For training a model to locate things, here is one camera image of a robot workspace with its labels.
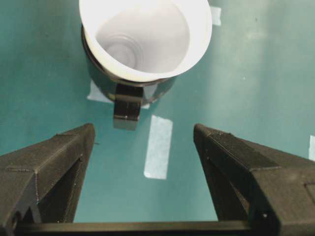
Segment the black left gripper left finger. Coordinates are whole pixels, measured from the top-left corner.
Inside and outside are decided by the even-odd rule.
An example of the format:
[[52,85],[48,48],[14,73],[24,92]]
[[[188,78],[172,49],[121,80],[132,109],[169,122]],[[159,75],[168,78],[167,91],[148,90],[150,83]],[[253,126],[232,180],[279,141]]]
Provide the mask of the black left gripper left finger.
[[74,220],[95,128],[86,123],[0,157],[0,227]]

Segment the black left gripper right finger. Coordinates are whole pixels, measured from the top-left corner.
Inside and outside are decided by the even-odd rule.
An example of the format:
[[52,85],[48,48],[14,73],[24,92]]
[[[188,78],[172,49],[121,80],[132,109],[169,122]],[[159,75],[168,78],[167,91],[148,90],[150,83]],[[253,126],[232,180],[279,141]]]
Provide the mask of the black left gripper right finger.
[[220,221],[255,231],[315,229],[315,163],[196,124],[193,141]]

